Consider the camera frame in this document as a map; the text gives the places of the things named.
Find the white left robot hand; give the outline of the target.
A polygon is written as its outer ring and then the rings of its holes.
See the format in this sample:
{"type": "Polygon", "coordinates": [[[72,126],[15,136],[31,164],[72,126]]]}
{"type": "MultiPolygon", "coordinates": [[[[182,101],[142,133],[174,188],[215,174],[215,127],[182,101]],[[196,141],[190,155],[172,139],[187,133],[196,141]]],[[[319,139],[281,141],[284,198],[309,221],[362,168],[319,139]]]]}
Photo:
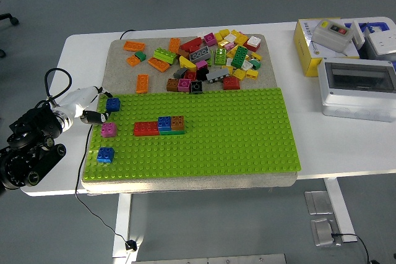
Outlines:
{"type": "Polygon", "coordinates": [[[92,103],[99,94],[105,94],[112,98],[112,94],[103,87],[87,87],[77,89],[66,95],[55,107],[52,107],[54,115],[61,123],[63,131],[71,127],[74,118],[81,117],[84,110],[92,103]]]}

